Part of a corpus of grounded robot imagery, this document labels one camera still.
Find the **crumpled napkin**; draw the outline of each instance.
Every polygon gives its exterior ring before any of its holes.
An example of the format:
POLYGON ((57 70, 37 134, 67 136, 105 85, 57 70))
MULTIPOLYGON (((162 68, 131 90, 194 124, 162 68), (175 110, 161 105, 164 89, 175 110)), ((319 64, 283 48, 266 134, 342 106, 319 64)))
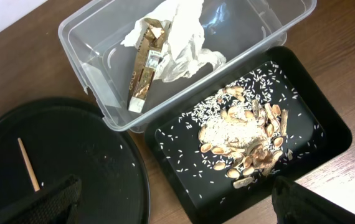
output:
POLYGON ((204 28, 199 22, 204 0, 166 0, 153 12, 136 21, 135 28, 126 35, 121 45, 138 49, 147 30, 144 18, 157 19, 168 34, 154 79, 173 82, 178 78, 191 78, 206 63, 217 69, 226 63, 220 52, 203 49, 204 28))

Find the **plastic container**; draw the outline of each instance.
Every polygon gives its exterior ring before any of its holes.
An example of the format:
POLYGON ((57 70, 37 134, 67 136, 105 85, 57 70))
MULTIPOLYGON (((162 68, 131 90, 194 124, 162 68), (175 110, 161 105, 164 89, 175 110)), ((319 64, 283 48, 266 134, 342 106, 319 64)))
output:
POLYGON ((227 63, 212 71, 206 65, 192 78, 153 82, 143 113, 127 110, 134 47, 120 45, 135 21, 163 0, 92 1, 63 21, 60 41, 84 90, 89 87, 115 131, 142 132, 155 117, 188 99, 198 88, 223 77, 256 53, 283 45, 286 31, 308 16, 316 0, 206 0, 200 22, 203 47, 225 55, 227 63))

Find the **wooden stick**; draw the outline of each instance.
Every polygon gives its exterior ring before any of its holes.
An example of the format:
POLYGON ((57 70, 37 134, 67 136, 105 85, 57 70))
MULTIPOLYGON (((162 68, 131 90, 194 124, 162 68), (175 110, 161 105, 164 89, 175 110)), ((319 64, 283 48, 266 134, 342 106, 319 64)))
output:
POLYGON ((26 163, 26 167, 27 167, 27 170, 29 173, 29 178, 31 178, 32 186, 34 186, 34 190, 36 192, 36 191, 40 190, 38 180, 36 179, 34 170, 32 169, 31 162, 29 162, 29 158, 28 158, 26 149, 25 149, 24 145, 22 144, 21 138, 18 138, 18 143, 20 144, 22 156, 24 158, 24 162, 26 163))

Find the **pile of nut shells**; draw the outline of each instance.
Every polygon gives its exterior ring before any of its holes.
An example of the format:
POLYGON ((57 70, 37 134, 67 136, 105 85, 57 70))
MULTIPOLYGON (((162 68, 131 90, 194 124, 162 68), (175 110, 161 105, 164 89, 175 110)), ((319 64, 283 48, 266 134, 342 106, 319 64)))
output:
MULTIPOLYGON (((231 94, 241 102, 244 102, 242 96, 244 89, 241 86, 228 87, 225 93, 231 94)), ((283 154, 281 146, 286 136, 286 127, 288 120, 288 110, 281 110, 278 105, 266 103, 263 106, 258 100, 252 100, 252 110, 243 110, 237 106, 232 106, 228 110, 222 110, 221 118, 228 123, 235 125, 247 125, 249 122, 256 122, 257 128, 262 129, 261 135, 252 139, 251 142, 227 141, 223 146, 213 146, 211 142, 204 142, 207 134, 207 125, 204 125, 199 131, 199 140, 202 143, 201 152, 211 151, 215 155, 222 155, 233 158, 231 168, 227 170, 226 175, 236 179, 233 186, 238 189, 245 187, 253 181, 251 175, 256 171, 262 172, 267 176, 283 154), (237 118, 237 113, 243 113, 243 116, 237 118)), ((223 161, 214 164, 214 170, 224 170, 226 163, 223 161)))

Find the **white paper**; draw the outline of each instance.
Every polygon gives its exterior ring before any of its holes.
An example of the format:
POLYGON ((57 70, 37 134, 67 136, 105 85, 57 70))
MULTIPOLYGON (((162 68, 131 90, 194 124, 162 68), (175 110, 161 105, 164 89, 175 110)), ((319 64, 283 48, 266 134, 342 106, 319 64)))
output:
POLYGON ((135 28, 125 37, 122 45, 138 49, 148 26, 144 18, 161 21, 168 35, 163 45, 162 62, 157 66, 154 79, 173 82, 190 78, 206 63, 215 69, 226 63, 220 52, 203 49, 204 28, 199 22, 204 0, 166 0, 153 12, 136 21, 135 28))

